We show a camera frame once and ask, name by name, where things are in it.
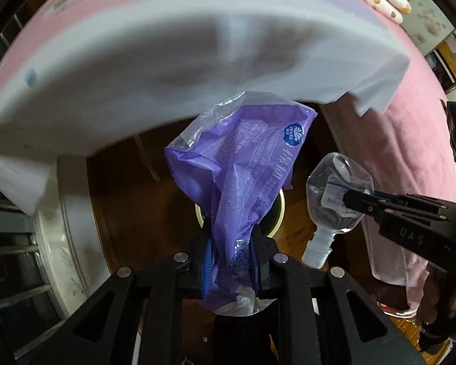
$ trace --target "blue spot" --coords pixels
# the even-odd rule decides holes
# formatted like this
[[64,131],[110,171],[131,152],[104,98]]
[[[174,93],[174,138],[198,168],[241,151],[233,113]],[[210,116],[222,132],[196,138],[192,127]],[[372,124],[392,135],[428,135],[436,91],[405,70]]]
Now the blue spot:
[[284,141],[292,147],[299,145],[304,138],[304,129],[298,123],[293,123],[284,129]]
[[28,87],[32,87],[35,84],[37,84],[37,73],[33,68],[31,68],[27,73],[25,74],[25,83],[27,84]]

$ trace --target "dark wooden floor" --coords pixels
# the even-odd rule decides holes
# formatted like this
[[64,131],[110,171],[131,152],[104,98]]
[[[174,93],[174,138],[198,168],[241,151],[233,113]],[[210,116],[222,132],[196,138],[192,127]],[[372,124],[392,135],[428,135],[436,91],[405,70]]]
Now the dark wooden floor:
[[[127,139],[88,159],[93,210],[111,270],[120,266],[134,269],[151,266],[181,250],[198,232],[194,204],[176,187],[163,151],[189,122],[151,130],[136,140]],[[336,151],[336,146],[324,119],[319,116],[295,161],[294,188],[285,191],[285,217],[274,236],[279,249],[297,259],[302,257],[307,241],[316,230],[307,213],[305,183],[321,158],[332,151]],[[382,284],[371,275],[361,229],[337,237],[329,263],[349,271],[367,290],[377,291]],[[213,319],[214,314],[196,301],[184,301],[182,353],[197,365],[211,363]],[[414,338],[415,326],[407,324],[402,326]],[[208,342],[204,342],[203,337],[207,337]]]

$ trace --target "clear plastic bottle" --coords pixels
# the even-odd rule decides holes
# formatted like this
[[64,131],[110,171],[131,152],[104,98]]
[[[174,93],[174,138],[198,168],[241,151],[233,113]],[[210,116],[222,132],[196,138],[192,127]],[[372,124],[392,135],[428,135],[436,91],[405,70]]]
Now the clear plastic bottle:
[[334,235],[351,231],[363,217],[344,205],[343,195],[349,189],[371,193],[373,180],[353,159],[337,152],[327,154],[307,179],[307,210],[317,226],[302,256],[307,266],[322,268]]

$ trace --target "silver bolt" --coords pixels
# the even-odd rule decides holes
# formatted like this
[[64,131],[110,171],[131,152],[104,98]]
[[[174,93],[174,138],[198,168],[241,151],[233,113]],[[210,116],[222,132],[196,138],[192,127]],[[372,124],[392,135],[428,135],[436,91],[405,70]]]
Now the silver bolt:
[[185,252],[178,252],[174,254],[174,261],[183,263],[186,262],[189,259],[189,255],[187,255]]
[[331,275],[333,277],[336,277],[336,278],[341,278],[345,275],[345,271],[338,267],[338,266],[335,266],[334,268],[331,268],[331,270],[329,271],[329,273],[331,273]]
[[128,266],[122,266],[117,270],[117,276],[120,278],[129,277],[130,274],[132,274],[132,269],[130,269]]
[[288,260],[289,257],[282,252],[278,252],[274,255],[274,261],[277,263],[286,263]]

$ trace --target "bottle label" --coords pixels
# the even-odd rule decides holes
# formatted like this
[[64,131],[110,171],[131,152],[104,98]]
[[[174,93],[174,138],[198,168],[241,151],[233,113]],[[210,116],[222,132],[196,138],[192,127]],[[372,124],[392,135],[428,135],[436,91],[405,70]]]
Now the bottle label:
[[321,206],[336,211],[344,218],[360,217],[361,213],[347,208],[343,203],[343,195],[349,189],[351,188],[343,184],[335,174],[331,174],[322,195]]

